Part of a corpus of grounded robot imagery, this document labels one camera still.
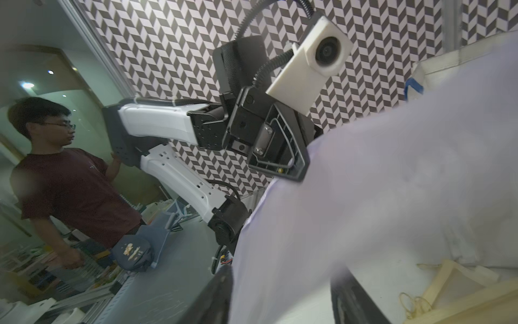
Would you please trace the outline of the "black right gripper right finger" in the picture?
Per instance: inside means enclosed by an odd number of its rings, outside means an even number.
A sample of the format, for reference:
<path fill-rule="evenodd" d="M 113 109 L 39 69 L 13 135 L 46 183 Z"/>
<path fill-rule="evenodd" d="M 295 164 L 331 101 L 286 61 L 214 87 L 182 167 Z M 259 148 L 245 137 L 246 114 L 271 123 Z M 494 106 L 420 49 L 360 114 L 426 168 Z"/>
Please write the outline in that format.
<path fill-rule="evenodd" d="M 350 271 L 330 281 L 336 324 L 390 324 Z"/>

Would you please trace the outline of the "small purple mesh pouch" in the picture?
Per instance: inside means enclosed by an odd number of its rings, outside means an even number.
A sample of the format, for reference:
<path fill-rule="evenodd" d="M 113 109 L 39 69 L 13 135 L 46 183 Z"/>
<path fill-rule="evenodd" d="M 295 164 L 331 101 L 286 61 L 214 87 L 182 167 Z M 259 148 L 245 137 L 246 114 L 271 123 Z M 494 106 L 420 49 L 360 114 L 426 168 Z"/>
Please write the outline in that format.
<path fill-rule="evenodd" d="M 491 261 L 517 262 L 517 38 L 389 112 L 309 147 L 305 179 L 271 182 L 233 259 L 231 323 L 274 323 L 390 248 L 425 255 L 456 228 Z"/>

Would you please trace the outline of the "white canvas bag blue handles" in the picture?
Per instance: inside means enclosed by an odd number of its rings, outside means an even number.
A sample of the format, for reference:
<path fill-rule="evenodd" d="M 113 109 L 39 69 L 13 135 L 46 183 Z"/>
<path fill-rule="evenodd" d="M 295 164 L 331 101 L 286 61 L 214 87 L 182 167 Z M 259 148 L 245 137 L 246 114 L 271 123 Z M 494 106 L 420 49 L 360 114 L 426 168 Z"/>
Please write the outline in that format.
<path fill-rule="evenodd" d="M 517 39 L 517 31 L 503 32 L 460 49 L 414 63 L 411 76 L 405 82 L 403 92 L 405 102 L 419 99 L 425 92 L 436 89 L 472 62 L 487 56 L 508 40 L 515 39 Z"/>

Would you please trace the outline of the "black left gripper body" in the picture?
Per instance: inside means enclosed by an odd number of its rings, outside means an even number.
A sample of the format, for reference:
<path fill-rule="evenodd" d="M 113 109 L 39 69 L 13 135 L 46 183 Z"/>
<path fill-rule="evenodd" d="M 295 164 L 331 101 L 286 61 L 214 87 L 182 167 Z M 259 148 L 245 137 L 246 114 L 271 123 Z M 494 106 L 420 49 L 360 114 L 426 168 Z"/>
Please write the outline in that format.
<path fill-rule="evenodd" d="M 232 151 L 248 167 L 269 176 L 301 182 L 308 171 L 308 145 L 322 129 L 266 93 L 273 67 L 260 36 L 232 40 L 213 52 L 221 83 L 220 103 L 188 112 L 198 146 Z"/>

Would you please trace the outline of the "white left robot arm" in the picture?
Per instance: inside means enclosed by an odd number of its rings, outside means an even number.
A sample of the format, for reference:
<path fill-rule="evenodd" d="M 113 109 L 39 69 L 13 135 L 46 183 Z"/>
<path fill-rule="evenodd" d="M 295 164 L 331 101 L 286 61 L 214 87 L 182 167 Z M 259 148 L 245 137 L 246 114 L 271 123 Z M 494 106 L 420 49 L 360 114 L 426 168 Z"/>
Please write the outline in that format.
<path fill-rule="evenodd" d="M 224 181 L 206 180 L 188 167 L 171 141 L 231 151 L 252 170 L 302 181 L 310 164 L 307 145 L 322 131 L 268 93 L 272 71 L 294 59 L 295 49 L 268 59 L 256 36 L 233 40 L 213 54 L 223 79 L 218 103 L 133 98 L 103 111 L 110 144 L 123 163 L 172 188 L 212 229 L 219 246 L 213 269 L 231 260 L 250 210 L 236 187 L 223 193 Z"/>

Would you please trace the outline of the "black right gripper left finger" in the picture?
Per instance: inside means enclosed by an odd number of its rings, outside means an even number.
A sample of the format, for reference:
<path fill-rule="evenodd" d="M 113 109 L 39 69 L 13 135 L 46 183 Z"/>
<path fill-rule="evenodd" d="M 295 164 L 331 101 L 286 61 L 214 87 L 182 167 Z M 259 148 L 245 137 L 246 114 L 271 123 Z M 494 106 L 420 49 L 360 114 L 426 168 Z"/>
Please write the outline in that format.
<path fill-rule="evenodd" d="M 227 324 L 232 288 L 232 267 L 224 265 L 188 307 L 178 324 Z"/>

